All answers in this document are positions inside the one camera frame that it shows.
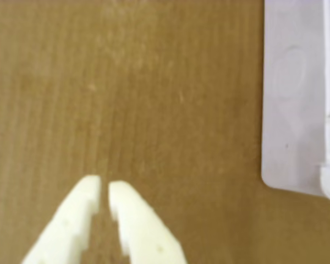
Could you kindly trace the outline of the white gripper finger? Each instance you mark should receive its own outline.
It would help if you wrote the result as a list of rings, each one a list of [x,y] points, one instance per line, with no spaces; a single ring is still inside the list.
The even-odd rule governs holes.
[[[91,223],[98,214],[101,178],[80,179],[58,206],[22,263],[80,263],[89,248]]]
[[[108,203],[130,263],[187,263],[179,240],[131,184],[110,182]]]

